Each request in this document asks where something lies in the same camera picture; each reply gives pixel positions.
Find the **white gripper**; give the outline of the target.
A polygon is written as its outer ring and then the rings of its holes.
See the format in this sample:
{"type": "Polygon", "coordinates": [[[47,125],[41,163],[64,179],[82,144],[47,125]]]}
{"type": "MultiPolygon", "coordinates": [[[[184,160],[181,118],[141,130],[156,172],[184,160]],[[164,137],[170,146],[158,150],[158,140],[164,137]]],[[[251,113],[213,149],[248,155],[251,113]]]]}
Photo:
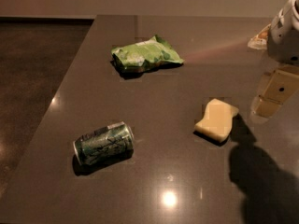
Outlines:
{"type": "Polygon", "coordinates": [[[271,118],[299,90],[299,0],[288,0],[272,20],[267,40],[268,55],[279,63],[270,73],[262,75],[252,111],[271,118]]]}

